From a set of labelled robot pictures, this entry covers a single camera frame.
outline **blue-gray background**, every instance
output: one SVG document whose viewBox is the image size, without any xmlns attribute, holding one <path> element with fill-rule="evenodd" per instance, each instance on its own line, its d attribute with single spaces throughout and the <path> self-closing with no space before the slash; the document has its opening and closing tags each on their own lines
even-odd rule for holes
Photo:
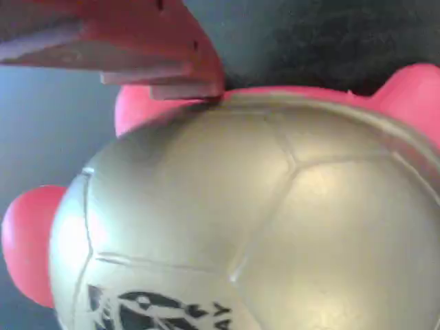
<svg viewBox="0 0 440 330">
<path fill-rule="evenodd" d="M 97 74 L 0 68 L 1 214 L 25 190 L 68 185 L 114 138 L 117 93 L 118 87 L 101 85 Z M 0 329 L 59 329 L 52 310 L 18 293 L 1 260 Z"/>
<path fill-rule="evenodd" d="M 440 65 L 438 0 L 184 2 L 220 54 L 229 88 L 312 85 L 370 94 L 404 65 Z M 0 215 L 24 190 L 67 184 L 113 139 L 117 91 L 96 74 L 0 68 Z M 50 310 L 16 291 L 0 260 L 4 329 L 58 327 Z"/>
</svg>

